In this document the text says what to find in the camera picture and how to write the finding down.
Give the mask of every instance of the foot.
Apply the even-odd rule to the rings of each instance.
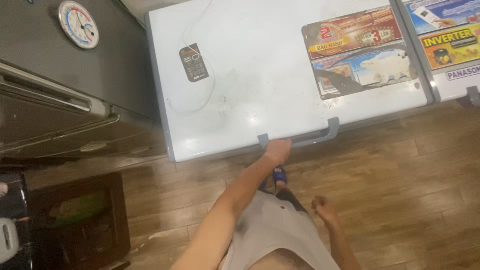
[[[276,191],[276,193],[278,193],[282,189],[287,188],[286,176],[285,176],[284,172],[282,171],[282,169],[279,168],[279,167],[274,168],[273,173],[274,173],[275,191]],[[279,177],[279,178],[276,179],[275,176],[279,176],[280,174],[283,174],[283,177]]]

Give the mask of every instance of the number 2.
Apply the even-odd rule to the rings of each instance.
[[[320,28],[320,37],[322,39],[332,37],[332,34],[330,33],[330,27],[326,26],[326,27]]]
[[[379,43],[380,41],[382,41],[382,38],[380,37],[380,33],[378,32],[377,29],[372,30],[371,34],[373,35],[373,41],[375,43]]]

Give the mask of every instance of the white cable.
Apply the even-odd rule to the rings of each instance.
[[[181,114],[181,115],[184,115],[184,116],[189,116],[189,115],[193,115],[193,114],[196,114],[198,113],[199,111],[201,111],[203,108],[205,108],[205,106],[208,104],[208,102],[210,101],[210,98],[212,97],[212,94],[213,94],[213,89],[215,88],[215,71],[213,69],[213,65],[210,63],[210,61],[205,58],[199,51],[196,51],[194,50],[192,47],[190,47],[190,45],[187,44],[187,42],[185,41],[186,39],[188,39],[188,37],[190,36],[190,34],[192,33],[192,30],[193,30],[193,27],[195,26],[195,24],[197,24],[203,17],[204,15],[207,15],[206,12],[208,10],[208,8],[210,7],[210,5],[212,4],[212,1],[213,0],[210,0],[210,2],[208,3],[207,7],[205,7],[204,11],[202,13],[200,13],[200,15],[198,15],[197,17],[191,19],[187,25],[185,26],[184,30],[183,30],[183,33],[182,33],[182,42],[183,44],[188,47],[189,49],[191,49],[192,51],[194,51],[195,53],[197,53],[198,55],[200,55],[200,57],[202,57],[202,59],[205,61],[206,64],[208,64],[210,66],[210,69],[212,70],[212,78],[213,78],[213,85],[212,85],[212,89],[210,90],[210,94],[208,95],[208,99],[207,101],[202,105],[200,106],[200,108],[198,109],[195,109],[195,110],[192,110],[192,111],[178,111],[178,110],[175,110],[173,107],[172,107],[172,104],[171,104],[171,101],[170,99],[167,98],[167,103],[168,105],[170,106],[170,108],[178,113],[178,114]]]

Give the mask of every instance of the dark shorts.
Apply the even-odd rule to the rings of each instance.
[[[264,193],[267,193],[267,194],[275,195],[275,194],[271,193],[270,191],[266,191],[264,189],[258,189],[258,190],[260,190]],[[277,197],[277,199],[279,199],[279,200],[290,202],[291,204],[293,204],[293,207],[295,207],[295,210],[300,211],[300,212],[305,212],[305,213],[308,214],[305,207],[303,207],[303,205],[297,200],[295,195],[293,195],[293,193],[290,190],[282,189],[282,190],[280,190],[279,193],[277,193],[277,195],[275,195],[275,197]]]

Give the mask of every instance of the white chest freezer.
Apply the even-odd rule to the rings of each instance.
[[[480,1],[397,0],[436,101],[480,106]]]
[[[145,15],[173,162],[432,101],[388,0],[191,0]]]

